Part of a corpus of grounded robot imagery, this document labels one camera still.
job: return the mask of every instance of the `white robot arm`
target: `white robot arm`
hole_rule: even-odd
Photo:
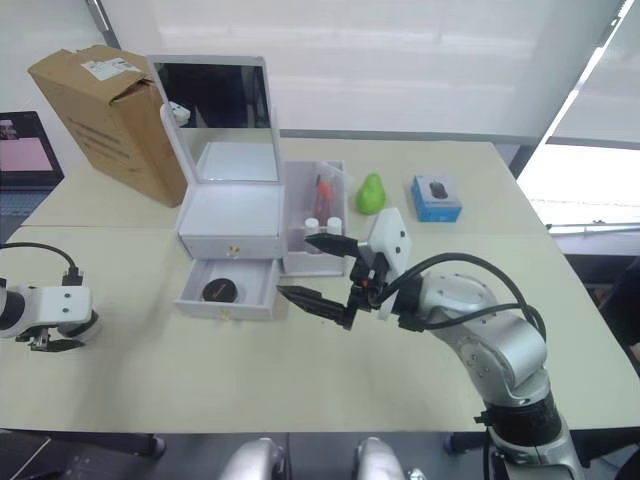
[[[397,209],[383,210],[364,242],[329,234],[306,240],[323,252],[356,258],[347,305],[299,286],[278,287],[282,295],[346,329],[358,310],[375,309],[383,318],[398,315],[401,328],[432,331],[455,351],[482,397],[486,410],[476,421],[487,426],[498,451],[494,464],[502,461],[506,478],[584,478],[543,366],[544,323],[502,271],[467,254],[438,255],[406,270],[411,242]],[[484,283],[469,276],[424,273],[450,260],[489,270],[517,303],[499,305]],[[514,309],[524,318],[509,312]]]
[[[63,352],[81,347],[99,331],[98,315],[91,308],[91,292],[71,257],[55,247],[37,243],[6,243],[0,249],[44,248],[62,255],[69,270],[59,287],[7,287],[0,278],[0,338],[29,342],[33,351]],[[62,338],[51,340],[55,328]]]

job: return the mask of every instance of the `blue box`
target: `blue box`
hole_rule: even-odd
[[[416,175],[411,195],[421,222],[455,222],[462,211],[458,194],[447,175]]]

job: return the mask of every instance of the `open drawer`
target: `open drawer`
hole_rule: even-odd
[[[236,284],[233,303],[202,299],[205,285],[215,278]],[[277,260],[194,260],[187,282],[175,301],[185,315],[216,319],[269,320],[273,318],[276,285],[280,279]]]

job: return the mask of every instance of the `drawer knob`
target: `drawer knob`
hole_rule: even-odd
[[[227,252],[227,257],[236,258],[240,253],[240,247],[235,245],[229,245],[229,251]]]

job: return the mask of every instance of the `table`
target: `table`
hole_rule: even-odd
[[[280,150],[284,160],[344,161],[353,179],[352,192],[367,174],[380,173],[388,204],[401,209],[412,231],[545,233],[509,169],[488,143],[283,138]],[[463,205],[456,223],[418,222],[409,195],[416,173],[447,173],[453,178]],[[179,207],[168,208],[86,167],[65,178],[24,225],[172,228],[178,211]],[[356,222],[354,234],[365,235],[365,230],[359,230],[365,222],[358,223],[359,219],[364,217],[354,214],[349,222]]]
[[[493,147],[407,142],[394,150],[388,144],[396,142],[374,142],[375,148],[370,143],[296,139],[283,141],[283,151],[286,158],[347,159],[355,177],[378,169],[390,203],[405,216],[414,245],[410,263],[464,251],[503,268],[545,318],[547,368],[571,428],[640,425],[640,382]],[[393,151],[406,168],[390,168]],[[405,187],[413,173],[429,171],[455,178],[463,202],[458,223],[414,220]],[[396,185],[400,179],[406,185]],[[479,182],[485,183],[483,189]],[[489,195],[492,190],[502,197]],[[272,322],[185,317],[172,300],[190,262],[175,240],[172,219],[158,213],[168,209],[158,204],[154,213],[145,206],[152,221],[145,225],[141,217],[135,227],[114,225],[114,216],[102,214],[91,226],[35,225],[46,225],[43,212],[49,209],[54,216],[64,196],[72,197],[58,192],[12,240],[50,243],[70,253],[86,272],[104,328],[93,344],[56,356],[0,342],[3,427],[107,432],[479,428],[473,416],[483,409],[480,398],[456,356],[434,336],[401,330],[393,320],[382,322],[366,313],[359,313],[346,332],[282,298]],[[75,208],[69,223],[88,221],[90,212]],[[364,236],[367,221],[352,213],[350,233]],[[0,255],[0,271],[10,284],[57,284],[62,268],[61,260],[47,252],[18,249]],[[476,275],[499,300],[509,300],[505,289],[476,267],[455,263],[442,269]],[[283,283],[306,285],[339,301],[347,296],[345,278]]]

